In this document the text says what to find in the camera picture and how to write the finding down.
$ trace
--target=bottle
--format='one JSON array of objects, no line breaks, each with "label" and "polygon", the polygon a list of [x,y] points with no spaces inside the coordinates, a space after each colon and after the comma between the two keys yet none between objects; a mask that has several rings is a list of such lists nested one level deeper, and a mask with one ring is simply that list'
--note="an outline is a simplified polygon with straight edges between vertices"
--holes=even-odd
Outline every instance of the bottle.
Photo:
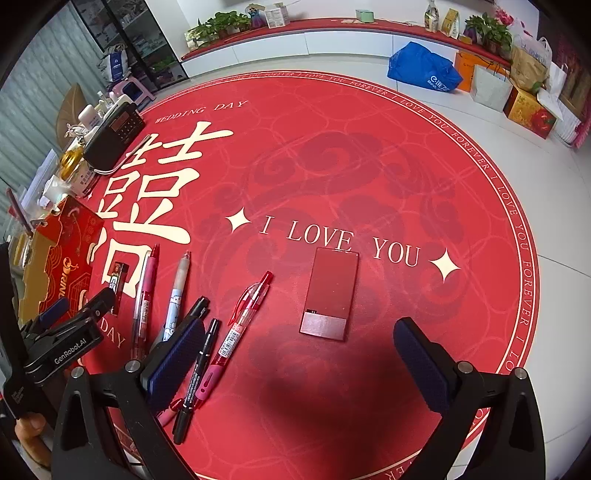
[{"label": "bottle", "polygon": [[86,105],[84,110],[78,115],[78,121],[84,125],[87,130],[92,130],[100,124],[100,117],[97,115],[92,105]]},{"label": "bottle", "polygon": [[99,97],[99,103],[102,100],[105,103],[105,106],[106,106],[106,109],[107,110],[114,105],[114,102],[111,100],[111,98],[110,97],[106,97],[105,94],[103,92],[101,92],[100,90],[98,92],[96,92],[96,94]]},{"label": "bottle", "polygon": [[60,169],[57,173],[67,188],[77,197],[87,196],[99,181],[99,176],[90,169],[82,157],[83,153],[82,145],[66,150],[60,159]]},{"label": "bottle", "polygon": [[435,0],[429,0],[429,5],[425,12],[425,28],[429,32],[439,30],[439,12],[435,6]]}]

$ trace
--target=human hand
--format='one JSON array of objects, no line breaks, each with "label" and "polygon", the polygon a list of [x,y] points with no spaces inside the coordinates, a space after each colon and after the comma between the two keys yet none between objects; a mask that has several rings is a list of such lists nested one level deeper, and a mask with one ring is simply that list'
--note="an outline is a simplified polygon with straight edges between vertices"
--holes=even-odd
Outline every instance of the human hand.
[{"label": "human hand", "polygon": [[51,466],[51,452],[39,437],[46,424],[45,417],[40,413],[29,413],[17,420],[14,433],[31,458],[48,469]]}]

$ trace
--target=black radio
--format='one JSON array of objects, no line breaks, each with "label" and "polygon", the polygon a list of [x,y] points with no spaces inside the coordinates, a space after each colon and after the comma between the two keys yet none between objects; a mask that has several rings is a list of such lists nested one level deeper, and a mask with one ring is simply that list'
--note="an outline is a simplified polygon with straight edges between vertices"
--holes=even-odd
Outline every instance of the black radio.
[{"label": "black radio", "polygon": [[95,170],[109,171],[145,127],[135,103],[122,103],[103,120],[84,148],[84,159]]}]

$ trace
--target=gift box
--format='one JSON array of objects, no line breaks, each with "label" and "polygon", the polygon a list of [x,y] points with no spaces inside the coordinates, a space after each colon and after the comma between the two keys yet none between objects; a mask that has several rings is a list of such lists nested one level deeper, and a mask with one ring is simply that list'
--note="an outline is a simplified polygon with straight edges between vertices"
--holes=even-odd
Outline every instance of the gift box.
[{"label": "gift box", "polygon": [[80,310],[90,285],[90,256],[104,223],[70,196],[47,215],[31,240],[33,253],[24,270],[25,293],[18,306],[22,321],[35,318],[62,297],[68,298],[70,309],[59,321]]},{"label": "gift box", "polygon": [[556,122],[554,115],[541,106],[535,96],[516,87],[515,83],[503,112],[509,120],[526,127],[542,138],[548,137]]},{"label": "gift box", "polygon": [[285,27],[290,24],[290,17],[287,14],[287,7],[282,2],[265,8],[265,16],[269,28]]}]

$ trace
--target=pink pen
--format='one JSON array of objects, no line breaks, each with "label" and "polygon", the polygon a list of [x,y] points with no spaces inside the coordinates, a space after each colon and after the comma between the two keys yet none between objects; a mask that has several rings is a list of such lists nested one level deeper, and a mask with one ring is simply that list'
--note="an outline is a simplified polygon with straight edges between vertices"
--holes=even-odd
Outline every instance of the pink pen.
[{"label": "pink pen", "polygon": [[150,320],[150,308],[152,305],[152,294],[154,292],[154,280],[156,278],[156,266],[160,246],[154,245],[152,253],[146,260],[146,270],[144,274],[144,284],[141,286],[141,297],[139,301],[138,318],[134,321],[132,331],[132,350],[131,358],[143,360],[146,356],[146,335],[148,331],[148,321]]},{"label": "pink pen", "polygon": [[172,421],[172,419],[176,416],[179,408],[182,405],[183,405],[182,398],[176,398],[175,400],[173,400],[166,410],[164,410],[164,411],[160,412],[160,414],[158,414],[158,422],[160,422],[160,425],[162,425],[163,427],[168,425]]}]

